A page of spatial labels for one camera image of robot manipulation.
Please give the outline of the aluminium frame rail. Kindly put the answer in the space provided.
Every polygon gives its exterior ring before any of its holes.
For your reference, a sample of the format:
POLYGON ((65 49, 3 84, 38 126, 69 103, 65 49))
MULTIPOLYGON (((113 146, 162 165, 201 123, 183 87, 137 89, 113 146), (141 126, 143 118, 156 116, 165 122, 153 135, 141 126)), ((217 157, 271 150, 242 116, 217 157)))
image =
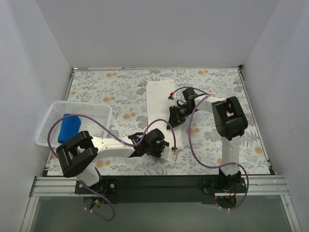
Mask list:
POLYGON ((224 210, 225 194, 209 193, 205 176, 114 176, 98 212, 85 207, 92 195, 73 178, 37 177, 23 232, 299 232, 284 177, 251 176, 224 210))

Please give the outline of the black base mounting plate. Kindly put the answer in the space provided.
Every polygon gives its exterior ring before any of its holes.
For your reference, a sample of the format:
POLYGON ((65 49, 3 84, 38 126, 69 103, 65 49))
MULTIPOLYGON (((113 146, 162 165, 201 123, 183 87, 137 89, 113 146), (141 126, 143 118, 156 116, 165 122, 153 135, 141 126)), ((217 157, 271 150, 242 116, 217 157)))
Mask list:
MULTIPOLYGON (((218 175, 127 175, 103 176, 91 189, 105 193, 117 203, 190 203, 215 204, 220 189, 218 175)), ((237 196, 245 193, 245 180, 236 184, 237 196)))

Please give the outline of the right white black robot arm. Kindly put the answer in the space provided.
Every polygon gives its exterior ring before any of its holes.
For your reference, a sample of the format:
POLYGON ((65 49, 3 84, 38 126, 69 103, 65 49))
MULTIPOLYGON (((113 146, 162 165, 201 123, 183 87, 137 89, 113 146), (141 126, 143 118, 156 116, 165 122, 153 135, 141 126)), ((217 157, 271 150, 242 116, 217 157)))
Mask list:
POLYGON ((222 190, 234 190, 241 181, 239 166, 240 142, 248 121, 237 97, 216 98, 208 93, 197 94, 196 88, 188 87, 183 91, 185 101, 169 107, 169 124, 174 128, 190 117, 192 124, 196 111, 213 114, 214 124, 222 141, 222 163, 219 169, 217 186, 222 190))

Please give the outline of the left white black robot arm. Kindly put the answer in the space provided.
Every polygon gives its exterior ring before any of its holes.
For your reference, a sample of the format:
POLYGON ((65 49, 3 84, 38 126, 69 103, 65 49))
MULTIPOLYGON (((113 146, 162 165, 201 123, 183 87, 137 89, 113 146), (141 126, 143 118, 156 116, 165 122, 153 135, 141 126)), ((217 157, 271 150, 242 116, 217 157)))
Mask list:
POLYGON ((120 142, 112 138, 90 136, 82 131, 56 149, 63 176, 76 177, 88 187, 100 181, 100 174, 93 161, 101 158, 135 158, 150 155, 168 160, 172 158, 169 142, 159 129, 151 130, 145 136, 142 132, 123 138, 120 142))

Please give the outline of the blue microfiber towel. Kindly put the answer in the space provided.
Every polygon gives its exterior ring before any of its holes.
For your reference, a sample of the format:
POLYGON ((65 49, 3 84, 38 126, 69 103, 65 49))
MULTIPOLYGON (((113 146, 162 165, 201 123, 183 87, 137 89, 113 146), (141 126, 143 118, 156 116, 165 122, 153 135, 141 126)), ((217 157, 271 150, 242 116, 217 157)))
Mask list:
POLYGON ((72 116, 62 120, 58 142, 62 144, 74 137, 78 133, 80 125, 81 120, 78 116, 72 116))

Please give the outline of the floral patterned table mat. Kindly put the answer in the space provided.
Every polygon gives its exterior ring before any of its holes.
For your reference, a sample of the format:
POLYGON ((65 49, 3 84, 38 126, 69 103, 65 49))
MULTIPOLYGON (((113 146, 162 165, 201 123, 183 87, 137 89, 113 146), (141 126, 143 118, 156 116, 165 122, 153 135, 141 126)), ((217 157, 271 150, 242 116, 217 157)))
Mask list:
MULTIPOLYGON (((110 130, 118 137, 143 131, 159 118, 166 126, 169 107, 184 101, 182 92, 194 87, 217 98, 235 96, 248 120, 240 143, 239 161, 248 174, 270 174, 269 164, 237 69, 76 71, 69 101, 107 104, 112 108, 110 130)), ((222 141, 213 115, 198 111, 175 129, 176 161, 145 155, 141 158, 102 158, 95 167, 106 175, 217 174, 222 141)))

